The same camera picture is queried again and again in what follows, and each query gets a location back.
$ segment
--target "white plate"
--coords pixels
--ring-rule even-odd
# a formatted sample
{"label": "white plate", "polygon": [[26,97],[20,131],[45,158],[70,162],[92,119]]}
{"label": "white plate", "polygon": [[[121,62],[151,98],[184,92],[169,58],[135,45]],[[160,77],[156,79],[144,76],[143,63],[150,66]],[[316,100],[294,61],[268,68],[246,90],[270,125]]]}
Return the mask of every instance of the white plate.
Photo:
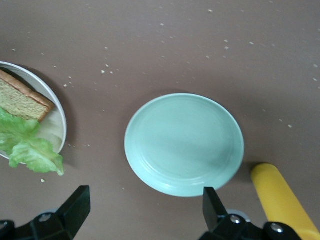
{"label": "white plate", "polygon": [[[57,96],[51,88],[38,76],[23,67],[0,61],[0,68],[8,69],[23,78],[38,93],[42,94],[55,104],[55,108],[41,122],[37,137],[46,139],[53,144],[53,150],[60,153],[67,137],[67,121],[65,112]],[[0,151],[0,156],[9,159],[5,152]]]}

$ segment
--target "plate rim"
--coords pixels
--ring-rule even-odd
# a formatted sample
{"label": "plate rim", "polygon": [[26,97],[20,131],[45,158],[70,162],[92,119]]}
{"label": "plate rim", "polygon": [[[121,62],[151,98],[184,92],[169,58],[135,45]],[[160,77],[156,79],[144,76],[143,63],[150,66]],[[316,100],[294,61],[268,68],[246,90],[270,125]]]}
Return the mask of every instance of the plate rim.
{"label": "plate rim", "polygon": [[192,97],[192,98],[198,98],[198,99],[202,99],[204,101],[207,101],[207,102],[210,102],[212,104],[214,104],[216,107],[219,107],[220,109],[223,110],[224,113],[226,113],[228,115],[228,117],[233,121],[234,123],[234,126],[236,128],[236,131],[239,135],[239,139],[240,139],[240,153],[241,155],[239,156],[239,163],[238,165],[236,166],[235,168],[235,171],[234,173],[228,178],[227,181],[225,181],[224,184],[222,184],[222,186],[220,186],[219,188],[223,187],[225,184],[227,184],[235,175],[236,173],[239,171],[242,163],[243,163],[243,160],[244,160],[244,155],[245,155],[245,139],[244,139],[244,135],[243,135],[243,132],[241,130],[241,127],[239,125],[239,123],[237,122],[237,120],[235,119],[235,117],[225,108],[223,107],[220,103],[208,98],[208,97],[205,97],[205,96],[202,96],[202,95],[198,95],[198,94],[194,94],[194,93],[183,93],[183,92],[180,92],[180,93],[170,93],[170,94],[166,94],[166,95],[162,95],[162,96],[159,96],[159,97],[156,97],[150,101],[148,101],[147,103],[145,103],[144,105],[142,105],[135,113],[134,115],[131,117],[128,125],[127,125],[127,128],[126,128],[126,131],[125,131],[125,135],[124,135],[124,151],[125,151],[125,155],[126,155],[126,158],[127,158],[127,161],[131,167],[131,169],[133,170],[133,172],[138,176],[138,178],[143,181],[147,186],[157,190],[158,192],[161,192],[163,194],[167,194],[167,195],[171,195],[171,196],[175,196],[175,197],[198,197],[198,196],[201,196],[202,193],[193,193],[193,194],[172,194],[172,193],[168,193],[166,191],[163,191],[162,188],[160,187],[154,187],[154,184],[150,184],[148,181],[145,181],[143,178],[141,178],[140,176],[140,173],[136,171],[136,169],[133,167],[133,164],[132,162],[134,161],[133,159],[130,159],[128,157],[128,138],[129,138],[129,134],[130,134],[130,129],[132,128],[132,125],[134,124],[137,116],[139,116],[141,114],[141,112],[143,112],[146,108],[148,108],[150,105],[154,104],[155,102],[158,102],[158,101],[162,101],[164,99],[167,99],[167,98],[170,98],[170,97]]}
{"label": "plate rim", "polygon": [[[33,72],[25,69],[24,67],[21,67],[19,65],[10,63],[10,62],[5,62],[5,61],[0,61],[0,65],[7,65],[10,66],[12,68],[16,68],[22,72],[25,72],[26,74],[28,74],[30,77],[32,77],[33,79],[35,79],[39,84],[41,84],[43,86],[43,88],[48,92],[48,94],[52,97],[54,104],[56,106],[56,108],[58,109],[59,113],[61,114],[61,118],[62,118],[62,128],[63,128],[63,139],[62,139],[62,143],[61,146],[59,148],[59,151],[57,152],[58,154],[62,151],[62,149],[64,148],[65,144],[66,144],[66,140],[67,140],[67,119],[66,119],[66,114],[65,111],[57,97],[57,95],[54,93],[54,91],[37,75],[35,75]],[[9,159],[9,157],[7,155],[3,155],[0,152],[0,156]]]}

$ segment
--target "turquoise plate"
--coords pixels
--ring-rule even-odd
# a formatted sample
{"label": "turquoise plate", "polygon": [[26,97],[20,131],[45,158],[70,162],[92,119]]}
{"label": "turquoise plate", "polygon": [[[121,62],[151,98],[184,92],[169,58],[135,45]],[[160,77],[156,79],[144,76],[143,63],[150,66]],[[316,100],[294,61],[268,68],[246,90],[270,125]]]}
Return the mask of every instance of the turquoise plate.
{"label": "turquoise plate", "polygon": [[158,97],[132,117],[124,138],[135,174],[151,188],[177,197],[216,190],[238,171],[244,138],[233,116],[195,94]]}

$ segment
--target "yellow handle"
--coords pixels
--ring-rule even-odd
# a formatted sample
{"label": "yellow handle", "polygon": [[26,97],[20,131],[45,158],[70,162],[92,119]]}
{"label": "yellow handle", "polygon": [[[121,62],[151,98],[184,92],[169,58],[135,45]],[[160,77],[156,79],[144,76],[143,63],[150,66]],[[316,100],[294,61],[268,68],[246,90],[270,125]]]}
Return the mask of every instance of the yellow handle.
{"label": "yellow handle", "polygon": [[302,240],[320,240],[316,226],[275,166],[259,164],[251,178],[269,222],[287,224]]}

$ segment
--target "bread crust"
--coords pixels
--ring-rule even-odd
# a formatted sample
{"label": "bread crust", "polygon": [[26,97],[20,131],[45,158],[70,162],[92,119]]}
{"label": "bread crust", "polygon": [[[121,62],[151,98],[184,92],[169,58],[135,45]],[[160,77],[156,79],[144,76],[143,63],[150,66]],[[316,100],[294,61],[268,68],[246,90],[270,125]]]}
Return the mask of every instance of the bread crust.
{"label": "bread crust", "polygon": [[46,115],[55,107],[55,104],[53,102],[41,96],[39,93],[32,91],[19,80],[15,79],[13,76],[9,75],[8,73],[2,70],[0,70],[0,79],[5,81],[7,84],[18,90],[26,97],[31,98],[33,101],[46,107],[47,110],[41,116],[41,118],[38,119],[39,122],[41,122],[46,117]]}

